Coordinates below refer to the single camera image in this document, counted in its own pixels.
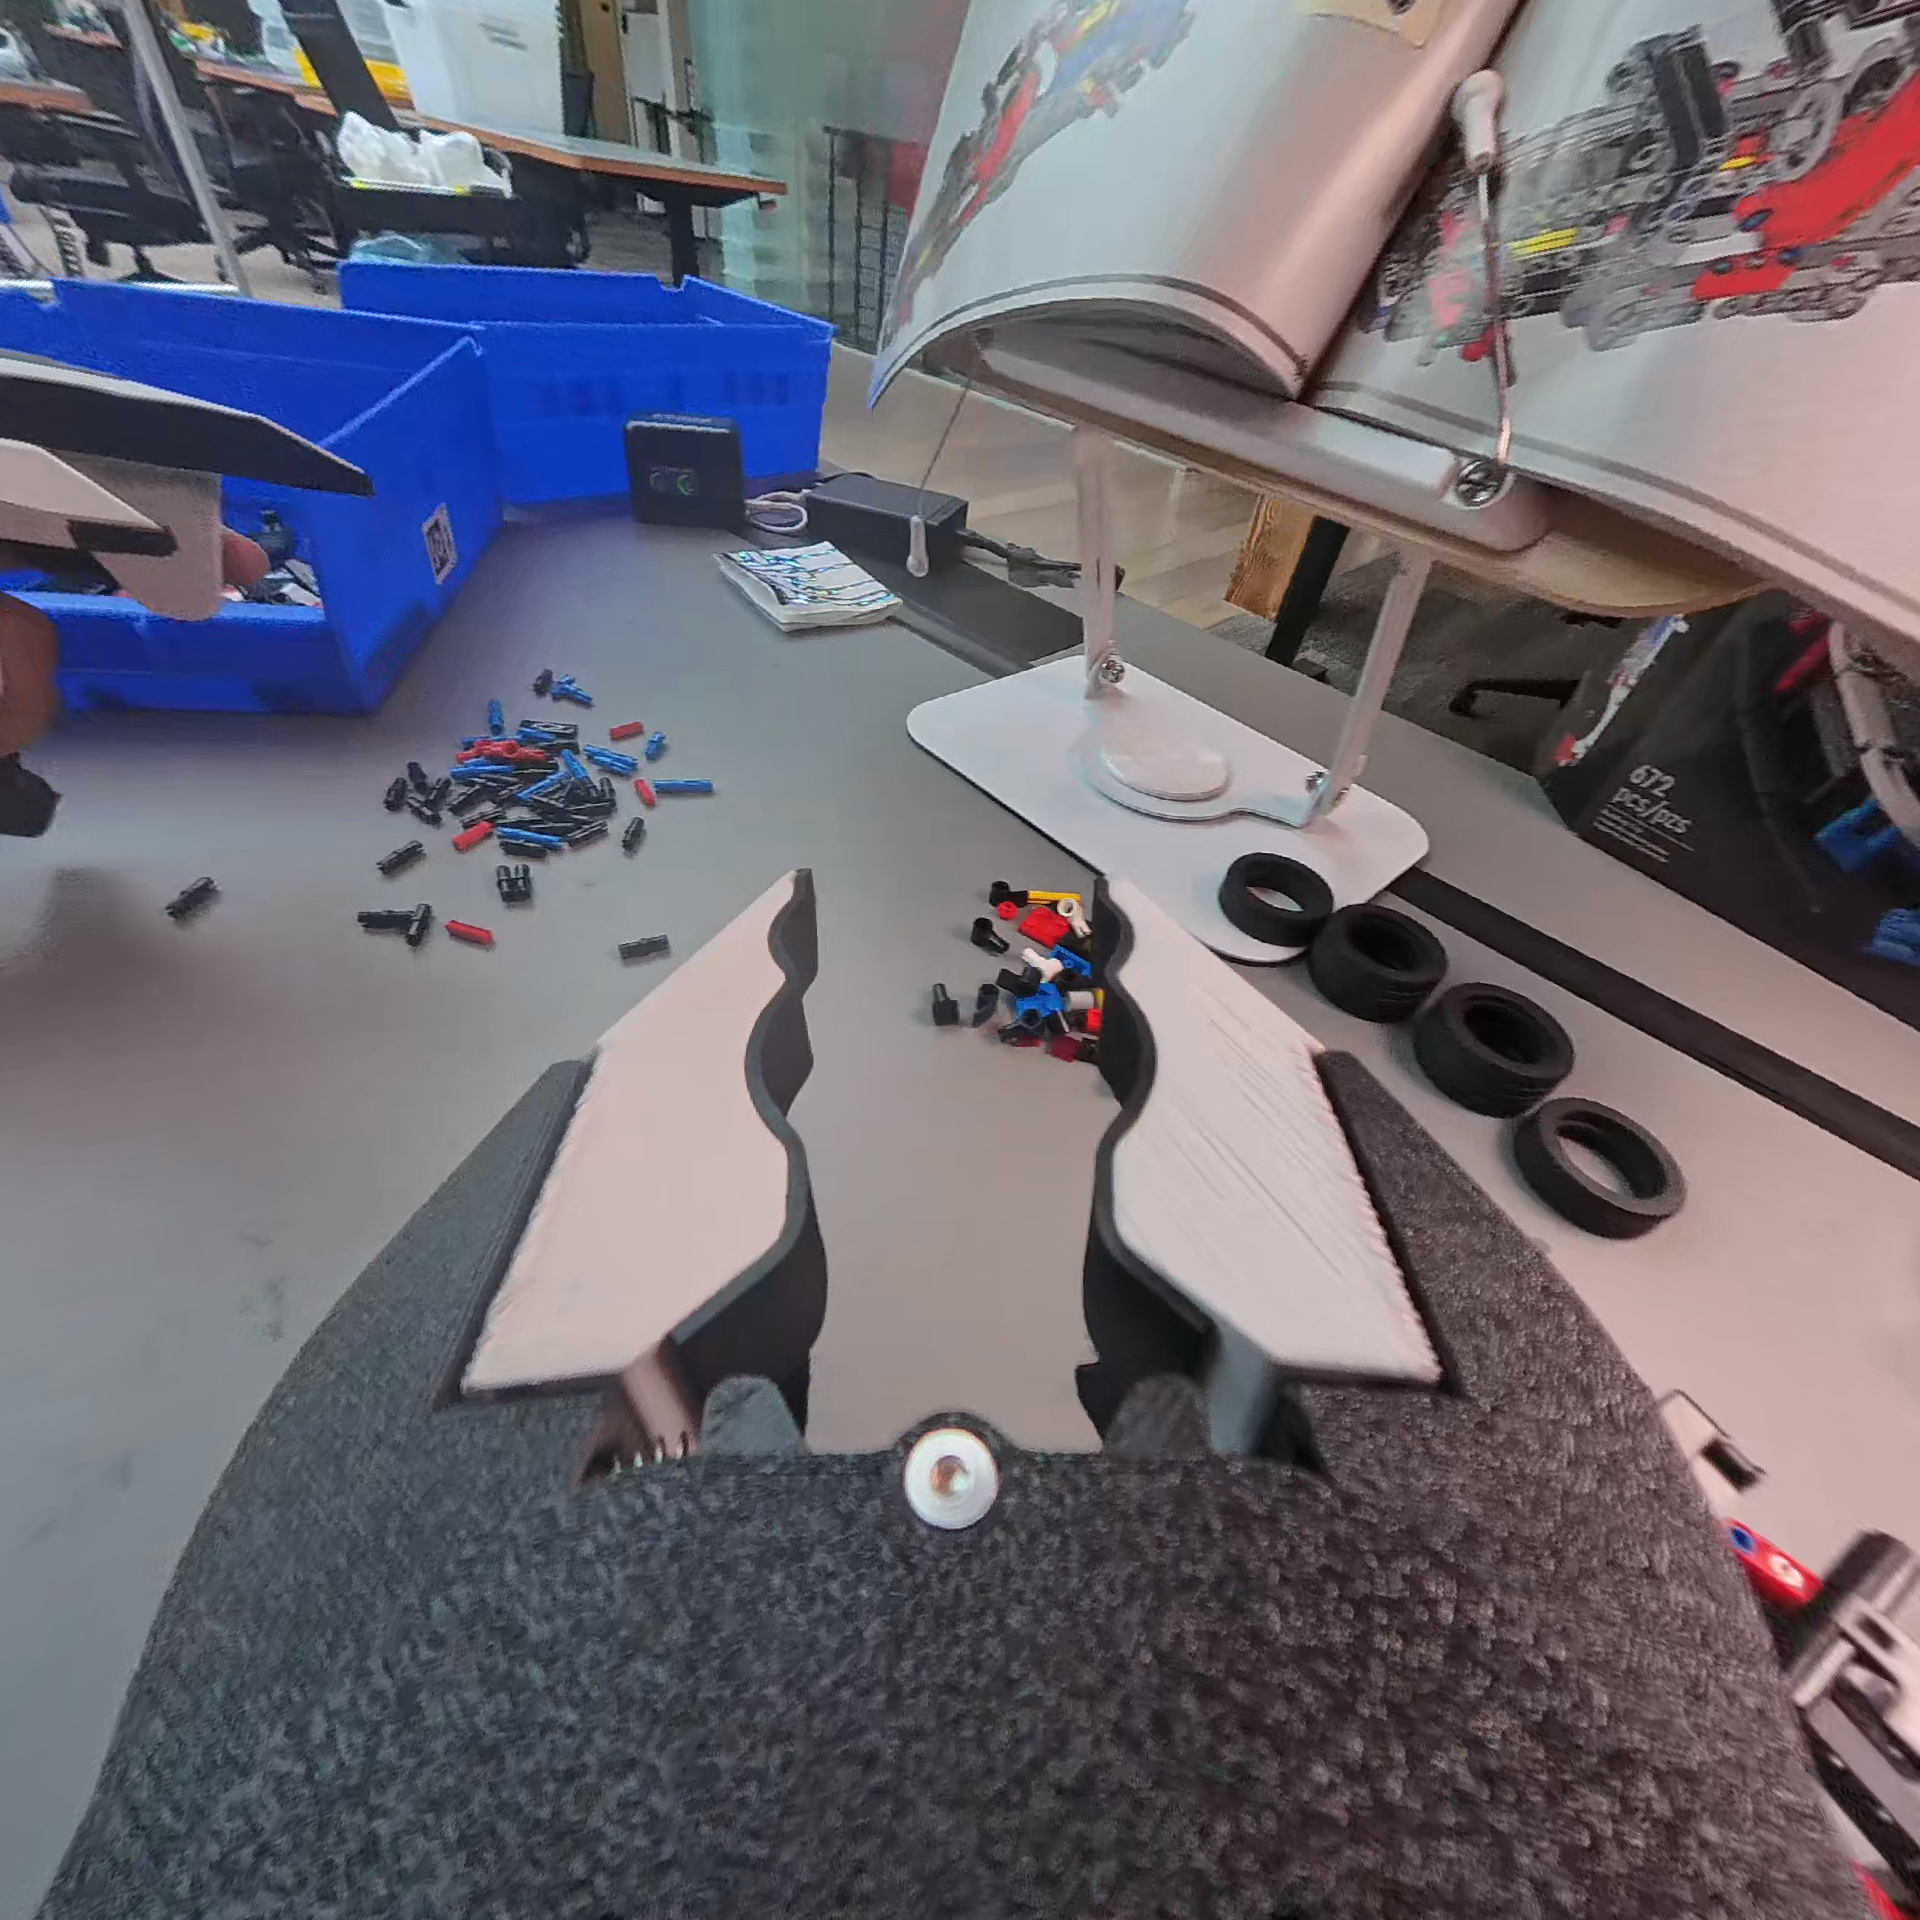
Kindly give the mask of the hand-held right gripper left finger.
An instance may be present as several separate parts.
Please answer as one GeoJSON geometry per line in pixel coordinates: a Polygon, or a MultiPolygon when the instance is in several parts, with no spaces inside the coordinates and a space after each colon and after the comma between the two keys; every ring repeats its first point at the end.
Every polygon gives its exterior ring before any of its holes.
{"type": "Polygon", "coordinates": [[[466,1400],[606,1387],[643,1453],[693,1452],[758,1379],[802,1432],[827,1259],[794,1121],[821,964],[789,870],[601,1036],[534,1151],[463,1351],[466,1400]]]}

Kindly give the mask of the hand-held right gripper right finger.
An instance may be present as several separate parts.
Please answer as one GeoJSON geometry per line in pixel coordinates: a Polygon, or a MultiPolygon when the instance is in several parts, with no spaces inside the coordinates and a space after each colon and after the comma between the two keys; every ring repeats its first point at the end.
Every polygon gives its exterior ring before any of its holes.
{"type": "Polygon", "coordinates": [[[1130,880],[1094,886],[1094,1147],[1083,1262],[1103,1441],[1154,1381],[1202,1447],[1311,1449],[1309,1385],[1426,1392],[1443,1348],[1329,1083],[1329,1053],[1130,880]]]}

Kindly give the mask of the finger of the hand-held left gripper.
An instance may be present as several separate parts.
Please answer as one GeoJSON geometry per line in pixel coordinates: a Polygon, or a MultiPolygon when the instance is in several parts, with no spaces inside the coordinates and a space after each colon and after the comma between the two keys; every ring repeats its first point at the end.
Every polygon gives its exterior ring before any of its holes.
{"type": "Polygon", "coordinates": [[[106,575],[183,620],[223,603],[223,481],[213,470],[2,441],[6,565],[106,575]]]}
{"type": "Polygon", "coordinates": [[[281,488],[377,492],[361,465],[273,419],[26,351],[2,355],[2,437],[281,488]]]}

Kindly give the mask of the pile of mixed colourful bricks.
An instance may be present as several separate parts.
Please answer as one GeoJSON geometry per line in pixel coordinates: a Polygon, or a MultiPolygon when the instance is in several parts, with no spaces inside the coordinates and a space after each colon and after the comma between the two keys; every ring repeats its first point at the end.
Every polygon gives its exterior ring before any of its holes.
{"type": "Polygon", "coordinates": [[[932,1031],[966,1028],[1006,1048],[1094,1065],[1107,1021],[1107,976],[1083,892],[1022,889],[995,880],[966,941],[996,961],[966,998],[942,980],[926,991],[932,1031]]]}

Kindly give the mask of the toy instruction booklet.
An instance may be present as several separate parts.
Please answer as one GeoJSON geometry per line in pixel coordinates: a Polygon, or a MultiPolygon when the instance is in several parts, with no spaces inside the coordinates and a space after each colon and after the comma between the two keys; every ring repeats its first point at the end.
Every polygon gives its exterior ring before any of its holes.
{"type": "Polygon", "coordinates": [[[973,5],[874,351],[1566,608],[1916,641],[1916,5],[973,5]]]}

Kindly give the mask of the grey desk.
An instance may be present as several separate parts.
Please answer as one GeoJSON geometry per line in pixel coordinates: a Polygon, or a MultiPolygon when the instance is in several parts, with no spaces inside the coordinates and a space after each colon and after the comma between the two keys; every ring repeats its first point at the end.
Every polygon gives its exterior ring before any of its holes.
{"type": "MultiPolygon", "coordinates": [[[[809,1435],[876,1449],[966,1408],[1092,1447],[1071,1366],[1097,1069],[929,1019],[966,1011],[989,880],[1081,868],[908,737],[986,678],[903,625],[783,640],[700,534],[517,519],[373,718],[75,715],[33,753],[54,828],[4,844],[4,1915],[35,1915],[185,1537],[299,1343],[554,1062],[575,1057],[789,868],[821,974],[795,1121],[830,1307],[809,1435]],[[381,791],[449,767],[540,667],[668,735],[708,800],[638,855],[430,851],[381,791]]],[[[1916,1125],[1916,1032],[1579,846],[1506,767],[1394,724],[1370,771],[1455,889],[1916,1125]]],[[[1574,1232],[1492,1121],[1287,968],[1253,983],[1378,1079],[1577,1286],[1661,1397],[1763,1471],[1750,1521],[1825,1567],[1916,1548],[1916,1180],[1713,1067],[1443,934],[1465,979],[1550,1006],[1574,1093],[1638,1117],[1690,1205],[1642,1241],[1574,1232]]]]}

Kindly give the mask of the background wooden desk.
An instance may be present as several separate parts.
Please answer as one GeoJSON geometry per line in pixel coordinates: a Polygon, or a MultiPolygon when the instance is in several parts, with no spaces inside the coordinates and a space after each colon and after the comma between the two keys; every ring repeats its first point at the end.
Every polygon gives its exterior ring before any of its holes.
{"type": "Polygon", "coordinates": [[[572,245],[585,236],[580,223],[595,184],[623,184],[659,203],[665,215],[670,278],[698,276],[698,208],[779,200],[786,181],[730,168],[717,161],[682,160],[587,135],[547,135],[523,128],[463,124],[397,109],[403,128],[413,133],[471,135],[484,152],[511,167],[511,192],[437,189],[406,182],[369,182],[342,171],[332,133],[317,133],[319,171],[327,208],[342,236],[380,231],[466,232],[492,249],[508,249],[537,268],[574,265],[583,254],[572,245]]]}

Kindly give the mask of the person's left hand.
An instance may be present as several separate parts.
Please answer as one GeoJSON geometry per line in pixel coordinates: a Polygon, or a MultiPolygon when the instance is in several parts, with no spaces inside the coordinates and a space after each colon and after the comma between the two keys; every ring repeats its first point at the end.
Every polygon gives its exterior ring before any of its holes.
{"type": "Polygon", "coordinates": [[[2,595],[2,757],[22,753],[60,711],[60,636],[35,605],[2,595]]]}

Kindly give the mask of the blue plastic bin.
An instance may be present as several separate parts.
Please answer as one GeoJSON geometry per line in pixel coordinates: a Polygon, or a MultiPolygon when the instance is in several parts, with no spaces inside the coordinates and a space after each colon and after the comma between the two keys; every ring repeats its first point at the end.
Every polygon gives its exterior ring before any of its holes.
{"type": "Polygon", "coordinates": [[[265,416],[361,469],[370,496],[223,481],[223,524],[294,539],[319,603],[206,621],[28,592],[78,711],[373,712],[446,614],[505,503],[481,349],[442,321],[188,286],[4,286],[2,342],[265,416]]]}
{"type": "Polygon", "coordinates": [[[487,374],[500,488],[517,510],[626,492],[638,416],[737,422],[747,480],[821,461],[831,327],[703,278],[353,259],[342,303],[453,324],[487,374]]]}

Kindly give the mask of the black rubber toy tyre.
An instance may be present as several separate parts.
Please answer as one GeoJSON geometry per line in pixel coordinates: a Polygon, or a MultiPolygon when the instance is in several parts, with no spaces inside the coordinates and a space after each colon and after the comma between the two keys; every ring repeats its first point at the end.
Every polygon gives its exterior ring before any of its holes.
{"type": "Polygon", "coordinates": [[[1305,949],[1338,912],[1329,880],[1301,860],[1258,851],[1239,855],[1215,886],[1215,905],[1237,933],[1263,947],[1305,949]]]}
{"type": "Polygon", "coordinates": [[[1511,1161],[1537,1200],[1589,1233],[1642,1238],[1690,1200],[1668,1147],[1625,1113],[1561,1094],[1518,1117],[1511,1161]]]}
{"type": "Polygon", "coordinates": [[[1378,903],[1329,916],[1305,961],[1326,1000],[1370,1024],[1418,1016],[1450,971],[1450,952],[1426,924],[1378,903]]]}
{"type": "Polygon", "coordinates": [[[1521,1117],[1567,1079],[1567,1031],[1534,998],[1468,980],[1436,993],[1411,1031],[1426,1081],[1468,1113],[1521,1117]]]}

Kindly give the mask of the white plastic bags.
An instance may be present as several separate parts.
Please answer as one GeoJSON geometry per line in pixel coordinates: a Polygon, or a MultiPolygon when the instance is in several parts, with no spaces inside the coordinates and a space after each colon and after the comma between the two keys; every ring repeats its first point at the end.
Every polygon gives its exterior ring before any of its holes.
{"type": "Polygon", "coordinates": [[[511,168],[468,129],[381,128],[348,112],[333,151],[349,184],[442,197],[511,197],[511,168]]]}

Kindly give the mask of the pile of black blue pins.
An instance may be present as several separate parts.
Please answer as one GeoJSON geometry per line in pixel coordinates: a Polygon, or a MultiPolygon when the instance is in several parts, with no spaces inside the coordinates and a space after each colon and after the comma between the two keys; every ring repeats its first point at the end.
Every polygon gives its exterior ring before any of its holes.
{"type": "Polygon", "coordinates": [[[661,805],[707,800],[716,784],[665,761],[663,732],[638,721],[606,737],[554,712],[508,726],[500,702],[487,732],[454,741],[449,767],[409,758],[381,787],[380,825],[395,848],[353,846],[357,880],[377,897],[354,908],[369,934],[418,949],[434,929],[492,951],[497,929],[473,916],[529,913],[542,864],[570,864],[589,848],[631,860],[661,805]]]}

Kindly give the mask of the black device with green display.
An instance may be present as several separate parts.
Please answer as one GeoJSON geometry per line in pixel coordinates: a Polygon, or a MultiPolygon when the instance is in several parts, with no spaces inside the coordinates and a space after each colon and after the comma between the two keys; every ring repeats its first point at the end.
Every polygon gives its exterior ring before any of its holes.
{"type": "Polygon", "coordinates": [[[622,428],[631,515],[639,526],[747,528],[738,424],[724,416],[634,416],[622,428]]]}

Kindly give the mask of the white metal book stand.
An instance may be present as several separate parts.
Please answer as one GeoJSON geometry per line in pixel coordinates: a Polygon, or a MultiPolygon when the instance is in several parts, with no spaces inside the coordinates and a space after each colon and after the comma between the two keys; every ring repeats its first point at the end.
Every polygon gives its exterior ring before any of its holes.
{"type": "Polygon", "coordinates": [[[1378,895],[1428,851],[1359,771],[1433,561],[1567,612],[1690,614],[1757,587],[1754,567],[1551,481],[1537,456],[1465,451],[1460,429],[1394,424],[1335,393],[1341,344],[1381,344],[1354,311],[1437,331],[1437,276],[1381,259],[1431,176],[1471,181],[1495,249],[1521,232],[1521,56],[1506,5],[1426,23],[1309,7],[1172,9],[1071,41],[1061,9],[972,17],[876,351],[871,399],[932,355],[1067,421],[1083,543],[1081,654],[919,707],[924,751],[1092,870],[1141,886],[1241,964],[1305,949],[1229,926],[1215,886],[1261,848],[1321,873],[1335,908],[1378,895]],[[1329,765],[1263,741],[1118,648],[1114,446],[1133,441],[1350,521],[1394,575],[1329,765]]]}

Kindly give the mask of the black toy set box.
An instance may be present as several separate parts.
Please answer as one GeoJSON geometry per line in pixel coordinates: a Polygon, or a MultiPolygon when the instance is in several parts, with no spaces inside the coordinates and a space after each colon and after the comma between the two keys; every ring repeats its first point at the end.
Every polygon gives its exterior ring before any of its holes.
{"type": "Polygon", "coordinates": [[[1916,651],[1781,592],[1650,621],[1538,757],[1558,819],[1918,1025],[1916,651]]]}

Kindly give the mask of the small printed paper booklet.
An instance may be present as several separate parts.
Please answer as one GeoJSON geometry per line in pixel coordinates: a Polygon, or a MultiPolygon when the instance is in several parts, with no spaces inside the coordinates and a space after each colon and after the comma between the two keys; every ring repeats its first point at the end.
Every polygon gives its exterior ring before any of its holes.
{"type": "Polygon", "coordinates": [[[722,579],[781,633],[876,625],[903,601],[830,542],[747,545],[713,558],[722,579]]]}

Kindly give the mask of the black power adapter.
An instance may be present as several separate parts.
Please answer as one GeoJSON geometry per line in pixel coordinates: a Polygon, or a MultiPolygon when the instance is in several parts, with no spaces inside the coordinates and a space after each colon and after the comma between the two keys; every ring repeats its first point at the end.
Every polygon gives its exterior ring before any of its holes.
{"type": "Polygon", "coordinates": [[[805,488],[806,531],[858,559],[926,579],[963,558],[970,505],[961,496],[842,470],[805,488]]]}

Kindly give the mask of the partly built toy car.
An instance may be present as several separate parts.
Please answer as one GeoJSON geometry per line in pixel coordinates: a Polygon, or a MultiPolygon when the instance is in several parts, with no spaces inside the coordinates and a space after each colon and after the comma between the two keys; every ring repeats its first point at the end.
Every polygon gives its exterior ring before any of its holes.
{"type": "Polygon", "coordinates": [[[1666,1431],[1759,1606],[1791,1715],[1875,1915],[1918,1915],[1918,1556],[1862,1532],[1827,1571],[1750,1526],[1759,1468],[1690,1395],[1666,1431]]]}

